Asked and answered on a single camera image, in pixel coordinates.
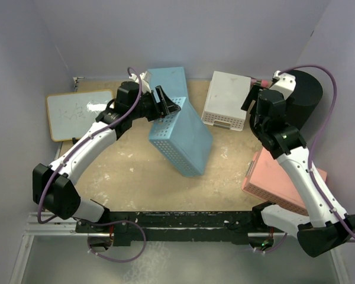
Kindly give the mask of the blue perforated basket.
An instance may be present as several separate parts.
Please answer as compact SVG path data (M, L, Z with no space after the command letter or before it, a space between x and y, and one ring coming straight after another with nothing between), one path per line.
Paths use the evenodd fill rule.
M170 99L188 98L188 88L183 67L155 68L147 71L150 74L149 86L152 90L155 90L155 87L160 85Z

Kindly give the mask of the large black plastic bin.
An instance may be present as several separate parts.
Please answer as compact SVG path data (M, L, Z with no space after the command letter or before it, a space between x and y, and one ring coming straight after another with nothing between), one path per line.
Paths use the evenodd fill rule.
M286 73L294 75L296 80L295 90L287 100L280 92L269 88L259 95L257 106L266 117L250 117L250 127L257 137L283 133L287 128L300 130L322 99L322 86L312 75L300 70Z

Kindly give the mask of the pink perforated basket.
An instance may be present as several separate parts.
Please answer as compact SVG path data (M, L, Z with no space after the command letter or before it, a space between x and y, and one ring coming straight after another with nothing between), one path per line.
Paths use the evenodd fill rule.
M307 210L288 174L264 148L255 152L243 180L242 190L263 201L307 216Z

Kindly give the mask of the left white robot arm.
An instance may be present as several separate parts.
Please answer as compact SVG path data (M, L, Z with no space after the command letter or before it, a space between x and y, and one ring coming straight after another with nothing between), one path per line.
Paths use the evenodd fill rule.
M107 103L88 132L70 150L50 164L40 163L33 169L33 201L38 205L38 215L46 209L63 220L87 220L97 232L107 230L108 209L78 194L75 185L79 178L107 147L132 127L134 120L155 121L180 110L161 86L150 91L137 82L123 82L116 97Z

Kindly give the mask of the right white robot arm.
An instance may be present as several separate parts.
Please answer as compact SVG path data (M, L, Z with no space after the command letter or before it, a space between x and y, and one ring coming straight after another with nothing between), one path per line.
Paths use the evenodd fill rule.
M317 257L353 238L355 214L349 214L332 195L317 171L298 128L286 120L286 100L279 91L253 86L242 107L250 111L250 128L262 146L288 174L306 207L307 216L265 205L251 217L252 227L275 227L299 242L303 251Z

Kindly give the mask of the small whiteboard yellow frame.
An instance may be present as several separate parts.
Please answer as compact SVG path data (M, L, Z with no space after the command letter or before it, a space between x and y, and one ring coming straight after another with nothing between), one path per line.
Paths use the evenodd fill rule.
M83 137L112 98L109 89L47 96L51 139L60 142Z

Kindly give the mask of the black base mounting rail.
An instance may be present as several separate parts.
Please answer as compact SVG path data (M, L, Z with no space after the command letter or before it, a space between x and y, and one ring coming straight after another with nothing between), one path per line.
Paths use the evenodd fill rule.
M78 221L77 233L114 233L113 245L130 246L133 241L249 243L249 234L268 233L261 211L271 202L250 211L104 211L98 225Z

